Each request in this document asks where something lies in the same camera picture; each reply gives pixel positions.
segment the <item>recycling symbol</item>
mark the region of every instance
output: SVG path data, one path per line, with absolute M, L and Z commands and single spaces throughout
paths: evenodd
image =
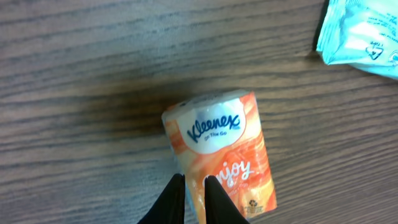
M 256 202 L 255 200 L 250 200 L 249 204 L 250 204 L 252 207 L 256 207 L 256 206 L 257 206 L 257 202 Z
M 376 60 L 383 53 L 383 51 L 383 48 L 375 47 L 374 45 L 372 47 L 366 47 L 366 53 L 369 54 L 372 60 Z

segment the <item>wood grain surface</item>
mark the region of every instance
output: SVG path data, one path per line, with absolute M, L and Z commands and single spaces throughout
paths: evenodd
M 252 223 L 398 223 L 398 82 L 324 65 L 322 8 L 0 0 L 0 223 L 136 223 L 178 172 L 165 107 L 236 88 L 279 204 Z

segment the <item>kleenex logo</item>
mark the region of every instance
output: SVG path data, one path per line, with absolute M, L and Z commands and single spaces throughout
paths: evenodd
M 239 129 L 239 115 L 236 115 L 232 117 L 232 115 L 227 116 L 222 116 L 221 118 L 213 119 L 213 120 L 207 120 L 203 122 L 199 122 L 198 120 L 195 121 L 195 124 L 192 125 L 192 132 L 187 131 L 187 134 L 192 138 L 193 141 L 198 143 L 198 139 L 201 137 L 201 135 L 207 131 L 217 129 L 219 127 L 225 128 L 229 126 L 229 130 L 231 129 Z M 211 133 L 212 136 L 216 135 L 226 135 L 225 132 L 220 132 L 220 133 Z

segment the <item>light blue package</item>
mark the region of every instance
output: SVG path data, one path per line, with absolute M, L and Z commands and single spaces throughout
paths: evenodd
M 398 0 L 330 0 L 317 52 L 327 65 L 398 79 L 397 16 Z

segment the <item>black object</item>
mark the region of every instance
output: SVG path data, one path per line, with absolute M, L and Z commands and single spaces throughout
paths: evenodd
M 138 224 L 183 224 L 185 176 L 175 174 Z M 206 224 L 249 224 L 216 177 L 205 180 Z
M 183 224 L 185 176 L 174 174 L 149 212 L 138 224 Z
M 249 224 L 215 176 L 205 180 L 205 208 L 207 224 Z

